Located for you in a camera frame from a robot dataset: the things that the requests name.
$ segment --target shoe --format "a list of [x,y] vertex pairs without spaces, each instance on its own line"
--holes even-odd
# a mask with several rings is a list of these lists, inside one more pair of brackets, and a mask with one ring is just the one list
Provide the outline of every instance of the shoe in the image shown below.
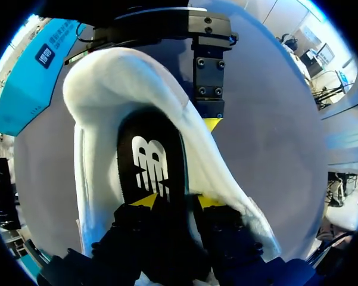
[[164,66],[133,49],[96,51],[72,67],[63,94],[76,121],[74,168],[86,255],[119,205],[158,192],[173,206],[183,206],[187,194],[231,206],[263,244],[264,260],[279,256],[265,216],[236,183],[207,124]]

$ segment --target blue banner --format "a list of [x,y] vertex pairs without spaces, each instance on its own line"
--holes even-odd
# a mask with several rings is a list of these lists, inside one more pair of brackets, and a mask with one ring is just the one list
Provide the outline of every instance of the blue banner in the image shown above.
[[[77,21],[53,19],[29,43],[0,97],[0,133],[17,136],[44,111],[76,37]],[[79,27],[79,34],[85,25]]]

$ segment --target black insole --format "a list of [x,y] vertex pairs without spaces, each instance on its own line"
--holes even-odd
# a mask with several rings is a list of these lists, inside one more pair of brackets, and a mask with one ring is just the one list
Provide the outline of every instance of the black insole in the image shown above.
[[119,130],[118,168],[124,202],[154,192],[173,205],[185,194],[183,148],[179,131],[161,112],[138,111]]
[[210,264],[187,225],[185,161],[179,131],[157,110],[131,114],[117,144],[119,178],[126,204],[157,192],[154,226],[143,257],[143,272],[163,285],[190,285],[205,279]]

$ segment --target table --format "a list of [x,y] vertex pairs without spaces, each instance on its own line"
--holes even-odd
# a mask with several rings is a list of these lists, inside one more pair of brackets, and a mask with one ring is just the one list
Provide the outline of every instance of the table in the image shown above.
[[[234,4],[201,5],[227,14],[239,42],[225,53],[225,118],[213,132],[234,178],[266,215],[284,259],[304,257],[319,227],[326,190],[323,130],[297,66],[257,20]],[[82,37],[89,39],[86,29]],[[77,42],[71,53],[84,46]],[[163,63],[191,94],[191,41],[140,50]],[[15,139],[16,183],[36,246],[64,256],[80,249],[73,167],[73,127],[61,94]]]

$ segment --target screw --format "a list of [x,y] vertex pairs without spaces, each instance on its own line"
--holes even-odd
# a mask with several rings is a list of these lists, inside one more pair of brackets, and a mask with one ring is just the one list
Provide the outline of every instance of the screw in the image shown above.
[[232,35],[229,37],[229,43],[231,43],[231,46],[234,46],[237,43],[236,35]]
[[262,243],[254,243],[254,248],[256,250],[262,250],[262,247],[263,247]]
[[228,259],[228,260],[232,260],[232,259],[234,259],[234,257],[233,256],[231,256],[229,253],[224,253],[224,257],[226,258],[226,259]]
[[222,229],[221,229],[218,225],[213,225],[212,231],[214,231],[214,232],[221,232]]
[[240,231],[244,227],[241,222],[235,222],[234,226],[236,227],[237,231]]
[[197,60],[197,65],[198,65],[199,67],[203,67],[203,66],[205,65],[204,59],[203,59],[203,58],[199,58],[199,59]]
[[221,95],[222,94],[222,88],[216,88],[214,90],[214,92],[216,93],[216,95]]
[[206,91],[206,89],[205,89],[204,87],[200,87],[200,88],[198,89],[198,92],[199,92],[200,94],[204,95],[207,91]]
[[225,67],[225,62],[224,61],[219,61],[218,63],[219,69],[223,70]]

